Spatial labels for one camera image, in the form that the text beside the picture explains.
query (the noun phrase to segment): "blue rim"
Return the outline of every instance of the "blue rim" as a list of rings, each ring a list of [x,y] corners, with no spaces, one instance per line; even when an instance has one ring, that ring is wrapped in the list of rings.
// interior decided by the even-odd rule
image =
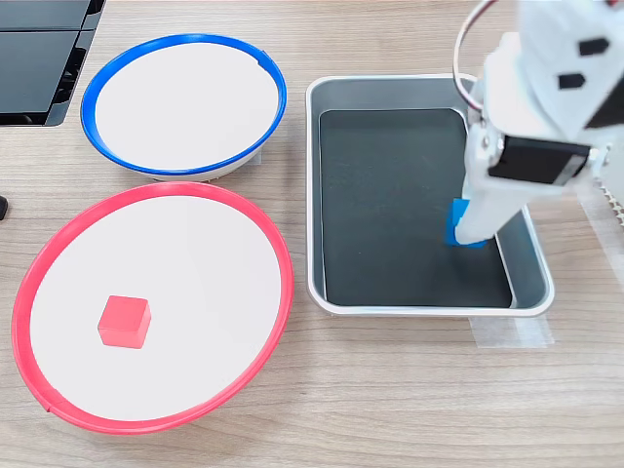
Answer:
[[[98,126],[96,125],[96,103],[98,101],[98,96],[102,88],[115,73],[117,73],[128,63],[138,59],[139,57],[145,56],[151,52],[158,51],[160,49],[165,49],[167,47],[178,46],[180,44],[190,44],[194,42],[220,44],[223,46],[238,49],[239,51],[243,51],[257,60],[258,65],[264,68],[264,70],[266,70],[267,73],[271,75],[271,77],[275,81],[275,84],[277,85],[279,105],[275,114],[275,119],[273,120],[273,124],[271,124],[269,130],[267,130],[266,133],[256,143],[247,148],[245,151],[237,154],[236,156],[232,156],[229,159],[219,161],[218,163],[214,163],[203,168],[165,171],[160,169],[143,168],[141,166],[130,164],[127,161],[119,158],[102,141],[101,136],[98,132]],[[97,75],[87,87],[87,91],[85,91],[85,95],[82,99],[81,120],[82,127],[91,144],[96,148],[97,151],[99,151],[102,155],[106,156],[114,163],[117,163],[125,168],[146,174],[154,174],[158,176],[191,176],[194,174],[208,173],[210,171],[214,171],[215,169],[220,169],[228,166],[258,149],[271,136],[271,134],[275,132],[275,129],[277,129],[277,126],[280,124],[280,121],[284,116],[284,111],[286,110],[286,95],[286,81],[284,80],[284,76],[282,75],[279,67],[271,59],[270,56],[268,56],[260,49],[254,47],[253,45],[226,36],[217,36],[212,34],[178,34],[175,36],[161,37],[159,39],[145,42],[144,44],[139,44],[138,46],[132,47],[128,51],[124,52],[120,56],[110,61],[102,70],[97,73]]]

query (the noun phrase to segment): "red rim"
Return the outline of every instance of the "red rim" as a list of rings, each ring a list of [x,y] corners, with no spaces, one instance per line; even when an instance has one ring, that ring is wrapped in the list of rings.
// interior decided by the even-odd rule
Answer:
[[[281,273],[280,307],[273,330],[250,366],[227,388],[207,402],[177,414],[145,421],[107,419],[78,409],[50,385],[43,375],[30,343],[30,312],[41,282],[60,253],[89,226],[111,213],[150,198],[172,195],[208,198],[228,205],[250,218],[264,232],[278,259]],[[37,255],[19,287],[13,309],[13,352],[21,376],[46,411],[77,426],[106,434],[147,434],[190,422],[219,407],[260,371],[277,346],[293,305],[293,265],[284,238],[277,226],[259,207],[242,196],[213,185],[194,182],[162,182],[133,188],[108,198],[79,214],[65,225]]]

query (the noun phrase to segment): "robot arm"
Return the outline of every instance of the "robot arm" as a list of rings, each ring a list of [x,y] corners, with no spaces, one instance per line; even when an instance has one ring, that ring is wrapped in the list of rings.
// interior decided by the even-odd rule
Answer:
[[[465,33],[495,0],[482,2]],[[599,174],[624,136],[624,0],[519,2],[519,32],[487,57],[466,141],[468,207],[454,241],[490,239],[529,201]]]

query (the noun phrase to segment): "cable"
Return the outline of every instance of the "cable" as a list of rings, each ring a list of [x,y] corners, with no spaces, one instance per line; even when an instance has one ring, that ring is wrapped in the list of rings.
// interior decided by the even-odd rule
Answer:
[[[470,93],[466,91],[463,83],[461,82],[461,78],[459,77],[459,50],[461,49],[461,45],[463,44],[470,28],[475,24],[475,22],[477,22],[481,15],[497,1],[498,0],[482,0],[482,2],[477,5],[472,12],[470,12],[470,15],[468,15],[468,18],[466,18],[459,29],[457,39],[455,39],[455,47],[452,51],[452,79],[455,82],[455,88],[457,88],[459,95],[468,103],[468,105],[479,112],[484,109],[484,105],[470,96]]]

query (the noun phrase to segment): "wooden table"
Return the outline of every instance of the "wooden table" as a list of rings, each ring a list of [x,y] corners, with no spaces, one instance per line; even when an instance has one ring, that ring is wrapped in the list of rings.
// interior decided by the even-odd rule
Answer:
[[[332,74],[449,71],[455,31],[473,4],[109,2],[66,122],[0,129],[0,192],[12,204],[0,224],[0,466],[624,466],[624,297],[574,200],[532,211],[557,285],[548,316],[556,343],[548,349],[478,348],[467,320],[337,319],[306,292],[307,85]],[[500,32],[513,28],[512,7],[500,2],[471,36],[466,71],[477,72]],[[11,349],[13,301],[58,229],[104,197],[148,182],[89,145],[80,97],[117,54],[179,32],[250,41],[286,75],[287,115],[262,164],[218,184],[258,203],[284,233],[294,307],[271,360],[223,408],[166,433],[107,437],[46,414],[26,389]]]

